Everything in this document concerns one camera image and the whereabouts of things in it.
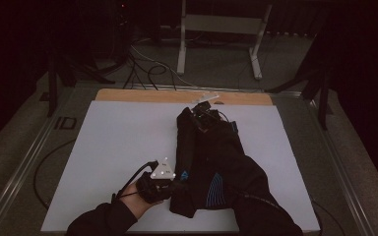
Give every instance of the person's left hand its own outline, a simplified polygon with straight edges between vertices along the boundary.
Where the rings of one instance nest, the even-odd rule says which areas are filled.
[[[162,201],[148,204],[146,201],[144,201],[143,198],[139,194],[133,194],[137,192],[137,186],[136,183],[130,184],[125,190],[124,193],[122,193],[122,196],[132,194],[129,196],[124,196],[122,198],[119,198],[119,201],[125,204],[131,212],[133,212],[134,216],[136,216],[137,219],[139,219],[143,214],[151,207],[161,204]]]

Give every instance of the dark background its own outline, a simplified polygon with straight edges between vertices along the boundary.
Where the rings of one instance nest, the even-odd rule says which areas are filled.
[[[188,1],[188,10],[254,16],[263,8],[220,1]],[[267,30],[316,36],[308,53],[329,63],[331,88],[378,169],[378,1],[274,1]],[[80,63],[111,56],[114,27],[112,1],[0,1],[0,130],[35,91],[47,71],[48,39],[61,53]],[[129,19],[143,33],[160,38],[159,25],[179,24],[180,3],[175,0],[133,1]],[[118,43],[116,55],[123,53]]]

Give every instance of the gray floor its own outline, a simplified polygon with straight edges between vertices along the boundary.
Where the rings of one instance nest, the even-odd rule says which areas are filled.
[[[260,82],[253,79],[246,50],[251,42],[251,38],[246,37],[226,46],[188,48],[185,75],[180,79],[174,75],[175,84],[180,89],[193,88],[193,86],[196,86],[195,89],[216,88],[235,91],[270,89],[294,77],[312,40],[285,35],[265,36],[259,51],[259,61],[263,70],[263,80]],[[165,40],[161,46],[144,40],[135,44],[135,48],[138,52],[134,49],[131,51],[136,57],[145,56],[165,63],[175,70],[178,40]],[[155,62],[139,63],[146,70],[158,65]],[[122,88],[129,72],[130,67],[124,66],[108,75],[109,79],[117,82],[110,87]],[[138,73],[145,87],[152,89],[147,73],[141,70]],[[162,89],[172,89],[169,72],[152,78]],[[134,88],[142,89],[137,79],[134,83]],[[312,106],[295,96],[295,91],[301,91],[303,86],[304,84],[300,84],[290,88],[291,93],[273,96],[273,101],[283,117],[286,132],[311,198],[334,216],[346,235],[372,235],[372,233],[378,235],[378,174],[367,152],[339,106],[333,91],[330,92],[329,100],[331,112],[327,116],[329,130],[323,132],[319,129],[312,116],[314,112]],[[36,158],[35,162],[31,163],[26,178],[22,179],[16,188],[12,188],[13,186],[8,188],[18,192],[13,200],[7,202],[7,207],[3,208],[0,235],[42,234],[39,233],[39,228],[46,210],[33,194],[33,171],[47,153],[78,135],[89,103],[100,88],[106,86],[83,78],[75,88],[64,89],[60,97],[65,102],[61,102],[55,117],[75,117],[78,119],[77,127],[73,130],[51,129],[45,140],[36,140],[44,125],[52,128],[55,122],[46,118],[48,104],[38,101],[41,94],[46,91],[46,77],[44,77],[38,82],[37,92],[0,133],[0,196],[2,193],[5,194],[3,191],[7,182],[24,157]],[[42,148],[31,149],[39,142],[43,143]],[[46,201],[51,200],[72,146],[59,149],[40,169],[37,186]],[[332,156],[338,156],[339,159],[332,159]],[[322,219],[323,235],[342,235],[339,225],[331,216],[318,206],[315,206],[315,210]],[[369,225],[362,227],[359,222],[364,221],[365,218]]]

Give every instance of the black sleeve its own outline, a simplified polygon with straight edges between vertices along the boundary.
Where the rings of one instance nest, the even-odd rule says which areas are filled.
[[[240,235],[303,235],[269,190],[265,171],[244,150],[238,135],[226,122],[219,122],[198,136],[197,145],[216,167],[224,182],[234,189],[231,207]]]
[[[137,218],[122,202],[101,204],[83,213],[67,229],[67,236],[117,236],[123,235]]]

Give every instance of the white board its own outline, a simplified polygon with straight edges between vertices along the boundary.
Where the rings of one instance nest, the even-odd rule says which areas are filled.
[[[66,231],[80,214],[109,203],[145,163],[168,157],[174,169],[176,117],[194,104],[93,101],[41,231]],[[278,203],[304,231],[319,230],[302,176],[276,106],[213,105],[237,122],[247,155],[267,173]],[[129,231],[238,231],[231,209],[198,210],[186,218],[152,207]]]

